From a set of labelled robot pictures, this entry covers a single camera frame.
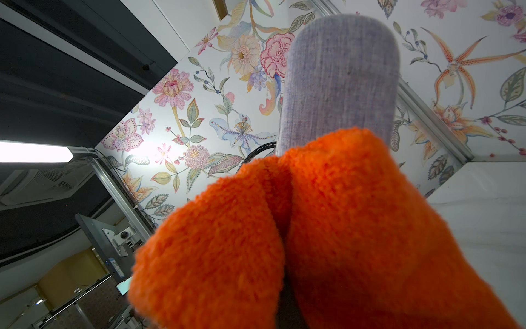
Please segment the orange fluffy cloth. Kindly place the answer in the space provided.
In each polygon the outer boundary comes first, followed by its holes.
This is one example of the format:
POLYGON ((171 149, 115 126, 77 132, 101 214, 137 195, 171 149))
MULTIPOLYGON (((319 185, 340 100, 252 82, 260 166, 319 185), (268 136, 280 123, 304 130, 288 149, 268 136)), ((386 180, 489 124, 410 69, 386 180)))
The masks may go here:
POLYGON ((274 328, 288 276, 311 328, 516 328, 369 130, 244 165, 136 253, 128 298, 163 328, 274 328))

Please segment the purple eyeglass case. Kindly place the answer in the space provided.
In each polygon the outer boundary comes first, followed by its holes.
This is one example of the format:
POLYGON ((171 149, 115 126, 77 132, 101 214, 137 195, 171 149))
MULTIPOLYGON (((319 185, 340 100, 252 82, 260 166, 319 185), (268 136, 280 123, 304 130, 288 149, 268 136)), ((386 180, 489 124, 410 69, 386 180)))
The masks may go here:
POLYGON ((294 39, 287 63, 278 156, 352 127, 389 141, 400 64, 383 23, 360 15, 317 19, 294 39))

